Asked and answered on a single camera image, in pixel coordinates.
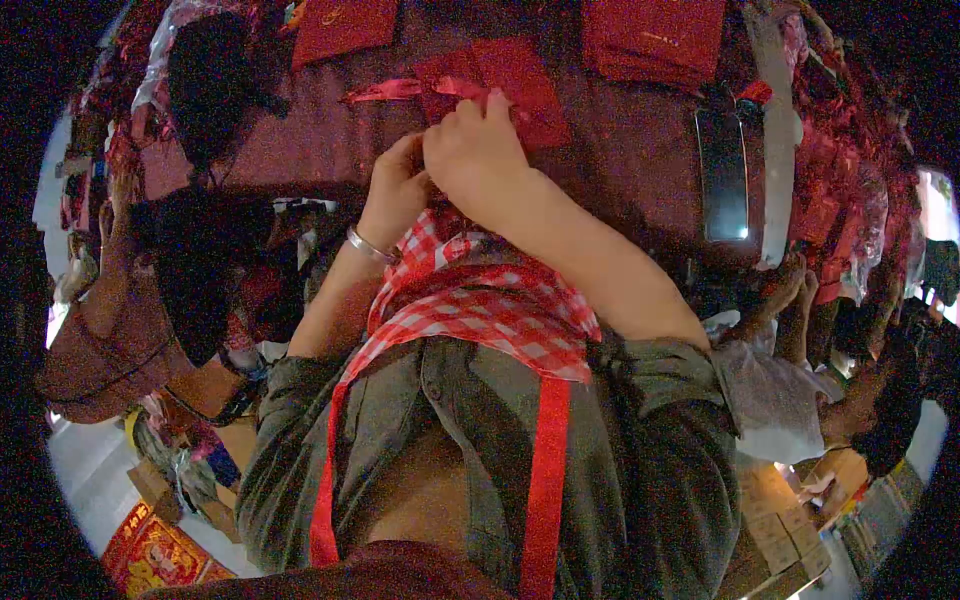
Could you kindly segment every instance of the green shirt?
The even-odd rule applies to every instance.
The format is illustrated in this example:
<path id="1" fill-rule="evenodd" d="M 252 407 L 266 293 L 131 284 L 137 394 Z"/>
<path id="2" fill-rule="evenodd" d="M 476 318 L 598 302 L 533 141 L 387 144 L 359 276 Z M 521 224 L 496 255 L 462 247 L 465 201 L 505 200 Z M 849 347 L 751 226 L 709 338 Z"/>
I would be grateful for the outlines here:
<path id="1" fill-rule="evenodd" d="M 588 351 L 593 381 L 571 390 L 555 597 L 712 597 L 739 533 L 732 424 L 714 368 L 686 344 L 605 333 Z M 266 573 L 309 566 L 329 401 L 346 363 L 285 358 L 270 374 L 236 511 Z M 539 397 L 539 376 L 497 350 L 443 336 L 387 350 L 349 388 L 337 537 L 437 419 L 463 451 L 468 557 L 516 594 Z"/>

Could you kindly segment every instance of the bracelet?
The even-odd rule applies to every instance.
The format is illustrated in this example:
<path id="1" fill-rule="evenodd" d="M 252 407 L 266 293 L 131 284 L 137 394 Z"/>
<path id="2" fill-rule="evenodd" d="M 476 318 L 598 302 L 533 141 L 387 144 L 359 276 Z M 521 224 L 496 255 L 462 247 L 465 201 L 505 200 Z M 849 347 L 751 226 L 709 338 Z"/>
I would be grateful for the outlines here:
<path id="1" fill-rule="evenodd" d="M 390 266 L 395 266 L 400 263 L 400 252 L 394 248 L 394 253 L 386 254 L 378 250 L 373 244 L 367 240 L 360 237 L 360 234 L 357 233 L 356 229 L 353 228 L 353 225 L 347 228 L 347 240 L 353 247 L 360 252 L 366 254 L 371 258 L 376 258 L 377 260 L 384 262 Z"/>

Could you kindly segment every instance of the red ribbon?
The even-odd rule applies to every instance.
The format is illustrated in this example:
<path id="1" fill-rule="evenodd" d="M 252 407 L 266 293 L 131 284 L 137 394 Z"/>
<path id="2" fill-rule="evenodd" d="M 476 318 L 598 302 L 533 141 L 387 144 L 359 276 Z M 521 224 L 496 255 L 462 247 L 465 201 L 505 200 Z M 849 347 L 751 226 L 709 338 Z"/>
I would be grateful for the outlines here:
<path id="1" fill-rule="evenodd" d="M 485 106 L 490 89 L 469 80 L 444 75 L 436 80 L 421 81 L 419 79 L 390 79 L 380 84 L 373 84 L 348 92 L 341 102 L 370 102 L 374 100 L 412 100 L 415 96 L 427 92 L 435 92 L 446 96 L 459 96 Z M 533 115 L 514 105 L 516 117 L 523 122 L 533 120 Z"/>

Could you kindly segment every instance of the phone screen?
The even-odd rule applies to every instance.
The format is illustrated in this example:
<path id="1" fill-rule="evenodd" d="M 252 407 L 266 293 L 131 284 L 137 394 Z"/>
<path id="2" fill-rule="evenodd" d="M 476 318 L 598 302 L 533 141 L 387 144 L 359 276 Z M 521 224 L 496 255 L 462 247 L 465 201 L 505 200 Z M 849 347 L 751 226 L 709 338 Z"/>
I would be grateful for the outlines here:
<path id="1" fill-rule="evenodd" d="M 709 242 L 740 242 L 750 235 L 747 157 L 736 114 L 698 108 L 704 235 Z"/>

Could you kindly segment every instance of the red envelope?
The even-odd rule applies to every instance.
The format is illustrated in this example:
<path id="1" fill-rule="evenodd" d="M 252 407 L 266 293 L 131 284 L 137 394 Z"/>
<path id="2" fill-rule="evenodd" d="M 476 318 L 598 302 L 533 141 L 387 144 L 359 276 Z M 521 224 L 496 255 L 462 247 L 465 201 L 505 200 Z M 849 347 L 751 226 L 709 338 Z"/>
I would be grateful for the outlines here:
<path id="1" fill-rule="evenodd" d="M 396 0 L 309 0 L 294 45 L 293 70 L 361 48 L 389 44 Z"/>
<path id="2" fill-rule="evenodd" d="M 461 98 L 486 105 L 487 93 L 499 87 L 515 103 L 516 134 L 528 151 L 570 144 L 570 128 L 540 57 L 525 37 L 475 39 L 468 49 L 434 57 L 414 66 L 424 82 L 423 112 L 433 125 L 456 109 Z M 451 78 L 456 89 L 448 89 Z M 427 91 L 441 88 L 453 95 Z"/>
<path id="3" fill-rule="evenodd" d="M 420 103 L 423 106 L 426 121 L 430 125 L 440 123 L 444 116 L 456 109 L 457 104 L 463 99 L 460 95 L 434 91 L 443 77 L 484 86 L 483 73 L 477 67 L 473 53 L 469 49 L 458 50 L 415 64 L 414 73 L 417 74 L 417 79 L 423 82 Z M 477 100 L 483 106 L 487 101 L 486 98 L 471 98 L 471 100 Z"/>
<path id="4" fill-rule="evenodd" d="M 584 62 L 615 81 L 695 91 L 713 81 L 725 8 L 723 0 L 587 0 Z"/>

